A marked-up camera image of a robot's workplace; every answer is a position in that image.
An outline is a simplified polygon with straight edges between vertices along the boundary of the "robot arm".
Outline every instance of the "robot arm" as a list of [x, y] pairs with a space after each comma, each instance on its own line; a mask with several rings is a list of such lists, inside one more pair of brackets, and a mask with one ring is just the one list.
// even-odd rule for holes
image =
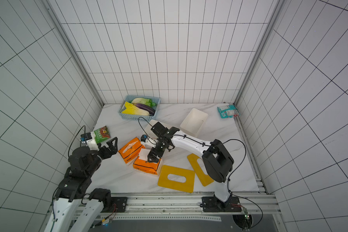
[[219, 207], [225, 207], [229, 203], [232, 196], [228, 192], [226, 180], [228, 174], [232, 171], [234, 161], [221, 141], [200, 140], [185, 134], [176, 127], [168, 129], [159, 122], [153, 125], [151, 130], [158, 139], [155, 147], [152, 148], [147, 156], [148, 162], [157, 163], [165, 149], [170, 151], [175, 147], [181, 147], [196, 155], [200, 155], [208, 175], [218, 182], [216, 183], [217, 187], [214, 197], [218, 201]]
[[[107, 142], [108, 147], [97, 147], [90, 150], [88, 146], [78, 147], [68, 158], [70, 167], [65, 178], [60, 182], [53, 196], [53, 212], [46, 225], [45, 232], [67, 232], [77, 208], [89, 187], [91, 177], [100, 167], [102, 160], [117, 153], [117, 138]], [[95, 189], [89, 196], [89, 201], [79, 219], [70, 231], [86, 232], [100, 212], [109, 212], [114, 202], [111, 191]]]

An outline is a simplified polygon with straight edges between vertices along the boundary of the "black mounting plate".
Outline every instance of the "black mounting plate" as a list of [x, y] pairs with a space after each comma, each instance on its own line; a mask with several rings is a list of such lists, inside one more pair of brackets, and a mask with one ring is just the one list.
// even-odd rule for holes
[[231, 204], [239, 205], [238, 197], [233, 196], [224, 211], [220, 211], [214, 201], [214, 197], [202, 197], [202, 207], [204, 212], [241, 212], [241, 207], [232, 207]]
[[[117, 212], [118, 212], [118, 213], [123, 213], [123, 212], [125, 212], [127, 200], [128, 200], [127, 197], [111, 197], [111, 202], [116, 204], [116, 206], [117, 206]], [[108, 211], [106, 211], [106, 212], [107, 212], [107, 213], [112, 213], [114, 208], [115, 208], [115, 207], [112, 206], [112, 207], [111, 207]]]

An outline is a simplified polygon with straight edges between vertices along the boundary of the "white tiled wall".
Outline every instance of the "white tiled wall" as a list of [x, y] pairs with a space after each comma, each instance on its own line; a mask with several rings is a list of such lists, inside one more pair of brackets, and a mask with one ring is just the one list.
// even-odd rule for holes
[[100, 111], [40, 0], [0, 0], [0, 231], [40, 229]]
[[233, 102], [277, 0], [50, 0], [105, 103]]
[[348, 0], [287, 0], [241, 96], [288, 231], [348, 231]]

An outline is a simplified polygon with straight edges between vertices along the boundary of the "orange packaging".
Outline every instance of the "orange packaging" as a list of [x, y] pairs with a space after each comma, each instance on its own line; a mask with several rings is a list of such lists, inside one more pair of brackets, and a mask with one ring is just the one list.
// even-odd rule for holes
[[119, 150], [119, 153], [121, 157], [124, 159], [125, 164], [129, 165], [138, 156], [142, 148], [145, 148], [145, 147], [141, 144], [139, 139], [135, 137], [130, 142], [128, 142], [125, 146], [123, 146]]
[[139, 156], [138, 156], [137, 159], [133, 163], [133, 168], [135, 168], [136, 170], [145, 172], [145, 173], [159, 176], [160, 171], [161, 171], [161, 167], [162, 167], [162, 163], [163, 163], [162, 159], [160, 159], [158, 161], [158, 163], [149, 163], [145, 160], [139, 159]]

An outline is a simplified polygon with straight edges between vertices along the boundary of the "green vegetable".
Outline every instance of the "green vegetable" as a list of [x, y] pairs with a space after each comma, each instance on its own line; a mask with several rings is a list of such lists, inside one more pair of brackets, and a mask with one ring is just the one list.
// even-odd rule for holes
[[140, 103], [140, 104], [148, 105], [149, 107], [156, 106], [156, 103], [152, 102], [152, 99], [147, 99], [147, 98], [135, 98], [131, 102], [131, 104], [134, 104], [134, 103]]

